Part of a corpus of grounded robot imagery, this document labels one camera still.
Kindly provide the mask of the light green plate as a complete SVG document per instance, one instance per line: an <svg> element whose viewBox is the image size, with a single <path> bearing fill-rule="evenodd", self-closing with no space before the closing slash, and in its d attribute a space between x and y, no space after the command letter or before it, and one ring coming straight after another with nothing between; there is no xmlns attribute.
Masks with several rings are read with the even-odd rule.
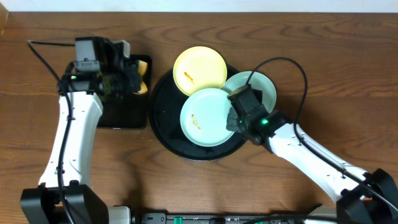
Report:
<svg viewBox="0 0 398 224"><path fill-rule="evenodd" d="M217 88L206 88L194 93L183 104L180 126L185 137L203 146L219 146L234 133L227 130L227 117L231 103L228 93Z"/></svg>
<svg viewBox="0 0 398 224"><path fill-rule="evenodd" d="M232 91L245 85L250 74L251 71L245 71L233 75L231 78L227 79L222 89L228 93L231 93ZM262 104L270 113L274 109L277 100L277 92L273 82L264 74L254 72L249 84L253 89L262 91Z"/></svg>

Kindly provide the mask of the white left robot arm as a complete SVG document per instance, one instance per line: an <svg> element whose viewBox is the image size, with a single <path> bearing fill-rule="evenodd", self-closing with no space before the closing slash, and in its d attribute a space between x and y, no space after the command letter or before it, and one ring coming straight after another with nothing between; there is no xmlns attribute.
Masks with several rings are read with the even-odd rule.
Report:
<svg viewBox="0 0 398 224"><path fill-rule="evenodd" d="M34 189L22 191L20 205L29 223L132 223L127 206L107 206L90 179L96 127L107 101L124 101L146 91L148 65L130 58L125 40L79 37L76 59L62 77L38 55L57 81L60 116L52 152Z"/></svg>

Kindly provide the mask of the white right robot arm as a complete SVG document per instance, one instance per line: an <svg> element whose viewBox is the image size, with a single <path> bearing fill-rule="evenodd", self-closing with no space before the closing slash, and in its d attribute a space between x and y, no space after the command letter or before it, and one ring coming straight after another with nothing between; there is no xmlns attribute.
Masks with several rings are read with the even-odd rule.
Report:
<svg viewBox="0 0 398 224"><path fill-rule="evenodd" d="M314 181L336 204L337 223L397 223L397 185L384 170L369 173L336 156L296 122L264 105L233 103L228 129L285 159Z"/></svg>

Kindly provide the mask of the green and yellow sponge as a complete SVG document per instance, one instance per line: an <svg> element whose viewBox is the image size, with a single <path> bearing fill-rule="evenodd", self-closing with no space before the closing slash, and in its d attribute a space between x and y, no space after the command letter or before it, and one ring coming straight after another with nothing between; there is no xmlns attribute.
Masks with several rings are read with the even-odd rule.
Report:
<svg viewBox="0 0 398 224"><path fill-rule="evenodd" d="M148 70L148 63L142 60L136 60L135 64L137 67L137 72L141 76L140 90L135 92L135 94L143 95L148 91L147 85L144 82L144 76L146 74L146 71Z"/></svg>

